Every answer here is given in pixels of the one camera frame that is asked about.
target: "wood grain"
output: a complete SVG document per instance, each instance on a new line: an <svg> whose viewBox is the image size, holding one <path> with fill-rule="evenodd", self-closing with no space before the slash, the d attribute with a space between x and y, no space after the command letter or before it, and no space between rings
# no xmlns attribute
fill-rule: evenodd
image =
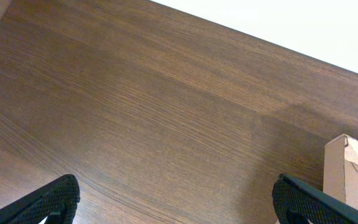
<svg viewBox="0 0 358 224"><path fill-rule="evenodd" d="M358 139L358 74L141 0L13 0L0 22L0 208L75 174L76 223L274 223Z"/></svg>

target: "wooden table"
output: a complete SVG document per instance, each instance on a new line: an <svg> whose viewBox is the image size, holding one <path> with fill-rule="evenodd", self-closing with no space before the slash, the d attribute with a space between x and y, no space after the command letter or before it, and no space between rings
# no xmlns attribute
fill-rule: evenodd
<svg viewBox="0 0 358 224"><path fill-rule="evenodd" d="M0 208L66 173L76 223L274 223L358 139L358 75L142 0L13 0L0 22Z"/></svg>

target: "white wall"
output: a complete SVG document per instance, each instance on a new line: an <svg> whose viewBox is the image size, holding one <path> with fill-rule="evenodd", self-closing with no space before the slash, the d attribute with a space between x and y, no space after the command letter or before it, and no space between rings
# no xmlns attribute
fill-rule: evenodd
<svg viewBox="0 0 358 224"><path fill-rule="evenodd" d="M154 1L358 73L358 1Z"/></svg>

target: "white background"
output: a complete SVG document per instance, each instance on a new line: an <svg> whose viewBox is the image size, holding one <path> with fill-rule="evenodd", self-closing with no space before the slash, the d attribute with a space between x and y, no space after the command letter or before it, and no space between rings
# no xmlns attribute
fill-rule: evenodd
<svg viewBox="0 0 358 224"><path fill-rule="evenodd" d="M154 0L358 73L358 1Z"/></svg>

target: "brown wooden surface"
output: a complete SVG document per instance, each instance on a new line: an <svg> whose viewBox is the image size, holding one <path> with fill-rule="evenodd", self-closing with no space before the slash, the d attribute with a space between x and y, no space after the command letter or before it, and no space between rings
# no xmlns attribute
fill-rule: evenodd
<svg viewBox="0 0 358 224"><path fill-rule="evenodd" d="M0 208L66 173L77 223L274 223L358 139L358 75L141 0L13 0L0 23Z"/></svg>

